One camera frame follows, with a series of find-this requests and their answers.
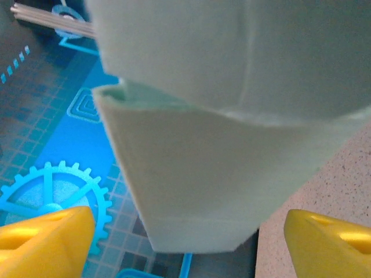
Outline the light green paper box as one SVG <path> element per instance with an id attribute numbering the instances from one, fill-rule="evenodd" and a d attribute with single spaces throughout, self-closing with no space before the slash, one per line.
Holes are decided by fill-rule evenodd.
<path id="1" fill-rule="evenodd" d="M 371 120 L 371 0 L 86 0 L 158 253 L 235 250 Z"/>

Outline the aluminium right frame post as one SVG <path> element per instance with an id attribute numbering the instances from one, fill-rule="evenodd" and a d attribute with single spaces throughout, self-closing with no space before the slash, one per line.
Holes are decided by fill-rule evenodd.
<path id="1" fill-rule="evenodd" d="M 18 20 L 27 21 L 29 23 L 52 29 L 67 31 L 90 39 L 95 39 L 96 37 L 92 24 L 85 20 L 78 19 L 78 16 L 75 16 L 74 19 L 69 19 L 57 13 L 52 13 L 47 10 L 34 8 L 20 3 L 14 3 L 10 7 L 10 11 Z"/>

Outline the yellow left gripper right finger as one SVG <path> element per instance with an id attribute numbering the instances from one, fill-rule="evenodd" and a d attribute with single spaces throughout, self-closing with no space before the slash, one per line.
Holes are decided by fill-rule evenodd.
<path id="1" fill-rule="evenodd" d="M 297 278 L 371 278 L 371 227 L 292 209 L 283 229 Z"/>

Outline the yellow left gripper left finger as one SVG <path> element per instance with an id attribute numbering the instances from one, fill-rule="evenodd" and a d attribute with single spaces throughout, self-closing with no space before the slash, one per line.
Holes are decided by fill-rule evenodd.
<path id="1" fill-rule="evenodd" d="M 87 206 L 0 227 L 0 278 L 81 278 L 94 230 Z"/>

